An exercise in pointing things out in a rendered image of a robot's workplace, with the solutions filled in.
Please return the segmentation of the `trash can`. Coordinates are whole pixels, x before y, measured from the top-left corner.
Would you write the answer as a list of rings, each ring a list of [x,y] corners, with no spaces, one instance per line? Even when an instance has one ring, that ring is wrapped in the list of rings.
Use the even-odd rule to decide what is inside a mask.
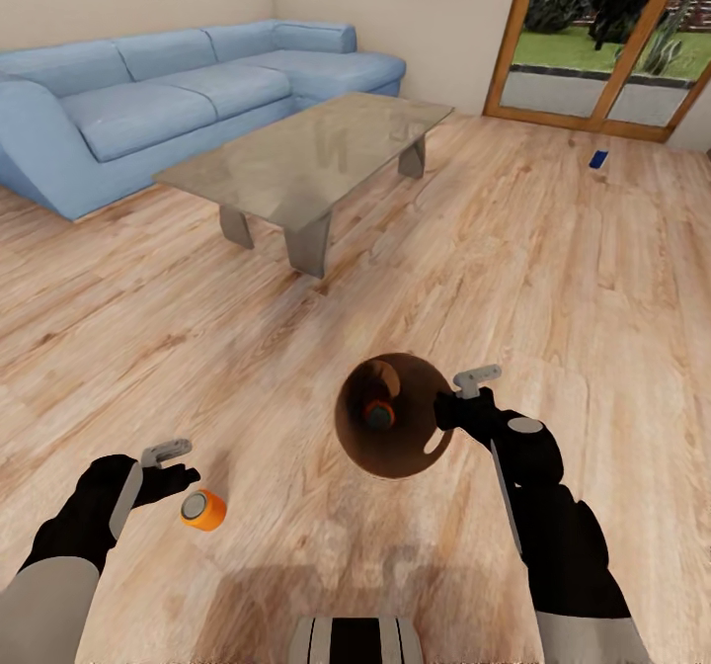
[[[392,393],[394,421],[389,430],[374,432],[365,425],[363,403],[365,394],[378,385]],[[439,461],[455,431],[443,432],[439,445],[426,454],[425,447],[437,430],[438,392],[454,393],[439,369],[422,357],[392,352],[362,361],[337,394],[334,423],[341,448],[360,469],[376,477],[419,475]]]

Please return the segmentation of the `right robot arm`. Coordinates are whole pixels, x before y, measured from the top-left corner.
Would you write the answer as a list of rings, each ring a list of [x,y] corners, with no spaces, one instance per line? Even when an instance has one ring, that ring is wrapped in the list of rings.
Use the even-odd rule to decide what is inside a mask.
[[[438,392],[444,432],[461,427],[491,452],[528,585],[545,664],[653,664],[624,595],[608,570],[608,544],[584,500],[560,481],[558,444],[541,420],[495,406],[497,364],[457,373],[459,390]]]

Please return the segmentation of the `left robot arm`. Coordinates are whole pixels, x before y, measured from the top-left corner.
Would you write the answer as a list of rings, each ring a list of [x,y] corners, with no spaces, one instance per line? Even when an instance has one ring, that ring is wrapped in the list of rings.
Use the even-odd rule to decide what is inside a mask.
[[[192,449],[193,442],[177,438],[145,450],[141,461],[117,454],[91,462],[0,595],[0,664],[75,664],[108,550],[132,509],[200,481],[184,463],[162,469],[163,461]]]

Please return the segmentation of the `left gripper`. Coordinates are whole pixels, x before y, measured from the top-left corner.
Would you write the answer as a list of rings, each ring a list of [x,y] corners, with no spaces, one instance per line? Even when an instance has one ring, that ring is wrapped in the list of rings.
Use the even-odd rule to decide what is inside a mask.
[[[187,489],[189,483],[200,481],[198,470],[195,467],[186,469],[184,463],[177,463],[177,465],[171,465],[164,469],[154,467],[149,467],[149,469],[154,475],[152,491],[140,504],[134,504],[134,506],[142,507],[149,503],[156,503],[163,499],[163,497],[169,497],[169,495],[173,495],[173,493],[183,492]],[[134,506],[132,506],[132,509],[134,509]]]

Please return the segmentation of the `can of soda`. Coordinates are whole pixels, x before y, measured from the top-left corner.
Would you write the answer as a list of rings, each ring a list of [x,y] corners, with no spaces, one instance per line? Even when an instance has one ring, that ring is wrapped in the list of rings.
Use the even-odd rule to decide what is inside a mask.
[[[210,491],[199,489],[189,495],[181,507],[181,519],[195,529],[214,531],[226,517],[226,505]]]
[[[608,154],[608,150],[605,148],[599,148],[596,153],[594,154],[594,157],[592,158],[591,164],[589,164],[590,168],[593,169],[598,169],[604,162],[606,155]]]
[[[394,421],[394,399],[389,388],[373,386],[364,397],[363,419],[374,432],[389,430]]]

